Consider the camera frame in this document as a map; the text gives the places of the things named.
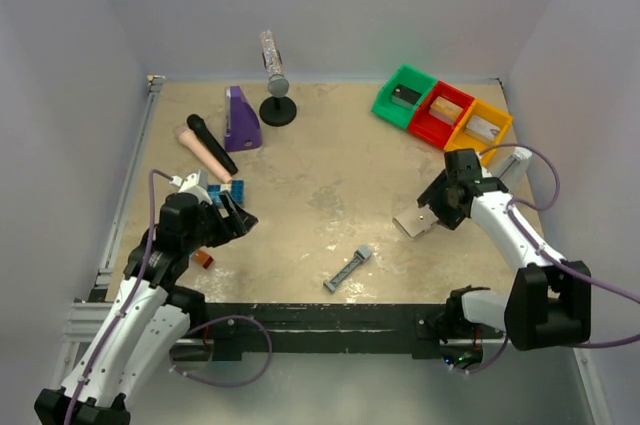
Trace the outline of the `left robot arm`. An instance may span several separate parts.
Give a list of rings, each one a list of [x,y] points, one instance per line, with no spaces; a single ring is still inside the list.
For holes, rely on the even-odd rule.
[[[134,396],[173,344],[202,316],[204,297],[177,284],[189,257],[248,234],[258,219],[228,193],[215,204],[194,192],[152,207],[102,325],[72,372],[44,389],[34,409],[43,424],[127,424]]]

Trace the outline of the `white card in yellow bin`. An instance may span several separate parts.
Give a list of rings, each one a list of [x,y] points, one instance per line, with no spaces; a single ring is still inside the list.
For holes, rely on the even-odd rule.
[[[485,144],[492,144],[499,136],[501,128],[486,119],[472,115],[467,122],[465,133]]]

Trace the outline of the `tan card in red bin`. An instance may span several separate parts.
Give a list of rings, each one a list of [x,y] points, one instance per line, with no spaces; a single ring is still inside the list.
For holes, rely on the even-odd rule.
[[[444,97],[435,98],[429,107],[431,116],[449,125],[453,125],[462,112],[461,106]]]

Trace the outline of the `purple wedge holder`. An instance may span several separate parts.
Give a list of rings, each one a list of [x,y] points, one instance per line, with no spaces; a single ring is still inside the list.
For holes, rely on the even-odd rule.
[[[259,118],[240,86],[226,88],[225,112],[224,149],[226,152],[248,151],[263,145]]]

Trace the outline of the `black card in green bin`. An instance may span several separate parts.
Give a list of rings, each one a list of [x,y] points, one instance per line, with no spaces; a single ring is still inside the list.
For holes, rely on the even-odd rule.
[[[398,84],[390,95],[390,101],[398,106],[411,109],[419,102],[420,97],[419,92]]]

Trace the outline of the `blue toy brick block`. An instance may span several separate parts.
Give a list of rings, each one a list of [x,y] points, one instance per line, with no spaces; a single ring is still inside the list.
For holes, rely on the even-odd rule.
[[[245,202],[244,189],[245,186],[243,180],[232,180],[228,184],[209,185],[207,187],[207,193],[218,208],[224,207],[224,204],[220,199],[221,192],[227,192],[237,205],[243,206]]]

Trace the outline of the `white grey stand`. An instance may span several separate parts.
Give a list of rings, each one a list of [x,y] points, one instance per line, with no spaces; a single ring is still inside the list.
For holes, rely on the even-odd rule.
[[[508,191],[514,194],[526,175],[531,159],[531,151],[523,147],[515,147],[491,170],[491,175],[498,178]]]

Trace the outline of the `yellow storage bin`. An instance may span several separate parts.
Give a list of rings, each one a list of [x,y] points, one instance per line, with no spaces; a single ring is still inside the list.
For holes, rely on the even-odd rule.
[[[481,163],[487,165],[496,150],[489,150],[502,143],[511,128],[513,117],[491,104],[475,99],[461,116],[445,144],[444,151],[471,148],[481,155]]]

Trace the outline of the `grey truss bar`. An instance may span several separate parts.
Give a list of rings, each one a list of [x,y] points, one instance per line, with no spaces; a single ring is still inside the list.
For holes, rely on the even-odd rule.
[[[331,279],[325,280],[323,286],[330,292],[334,293],[338,286],[359,266],[366,263],[372,256],[371,249],[366,245],[359,246],[353,257],[344,265],[344,267]]]

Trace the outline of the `red storage bin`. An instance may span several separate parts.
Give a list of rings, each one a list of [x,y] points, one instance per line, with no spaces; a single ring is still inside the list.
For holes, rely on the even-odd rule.
[[[473,97],[445,82],[437,81],[413,114],[408,132],[438,149],[444,149]]]

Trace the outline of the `green storage bin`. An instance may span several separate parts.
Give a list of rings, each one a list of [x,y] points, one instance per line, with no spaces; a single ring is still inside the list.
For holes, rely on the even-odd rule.
[[[437,82],[435,77],[403,64],[378,92],[372,112],[406,130],[418,106]]]

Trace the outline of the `black round stand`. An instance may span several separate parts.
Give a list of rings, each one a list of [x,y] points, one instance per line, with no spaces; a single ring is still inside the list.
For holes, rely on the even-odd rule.
[[[265,99],[260,108],[261,120],[272,127],[282,127],[290,124],[297,115],[295,102],[289,97],[269,97]]]

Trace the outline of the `glitter microphone on stand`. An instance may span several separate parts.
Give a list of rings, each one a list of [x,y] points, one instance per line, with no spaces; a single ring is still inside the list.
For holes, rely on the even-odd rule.
[[[260,34],[264,68],[268,74],[268,90],[275,98],[285,97],[289,90],[289,81],[285,77],[282,58],[271,30]]]

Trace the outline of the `black base frame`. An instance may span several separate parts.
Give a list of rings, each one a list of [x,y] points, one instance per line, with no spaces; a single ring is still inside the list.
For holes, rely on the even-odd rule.
[[[478,345],[498,334],[446,325],[441,304],[199,303],[188,307],[193,335],[215,361],[246,353],[394,354],[439,359],[442,345]]]

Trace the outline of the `aluminium frame rail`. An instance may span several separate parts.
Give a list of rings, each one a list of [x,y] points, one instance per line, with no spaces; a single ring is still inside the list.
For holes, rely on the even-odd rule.
[[[116,207],[112,227],[106,242],[106,247],[103,252],[102,258],[98,262],[100,267],[97,271],[94,286],[90,291],[90,296],[97,297],[99,301],[80,301],[73,304],[72,313],[65,327],[65,333],[63,336],[64,343],[82,343],[86,340],[91,342],[91,337],[86,339],[82,334],[78,335],[74,333],[73,327],[80,324],[81,312],[93,312],[94,309],[96,309],[98,312],[106,312],[108,310],[108,303],[104,303],[101,300],[104,299],[106,293],[108,292],[109,286],[112,282],[114,270],[118,263],[117,254],[122,239],[122,233],[126,225],[126,216],[131,190],[135,188],[139,162],[146,145],[148,130],[153,120],[156,102],[161,94],[164,83],[164,76],[148,76],[148,95],[144,108],[144,114],[142,117],[142,124],[140,130],[138,131],[137,138],[134,142],[133,155],[124,179],[123,188],[121,190],[120,198]]]

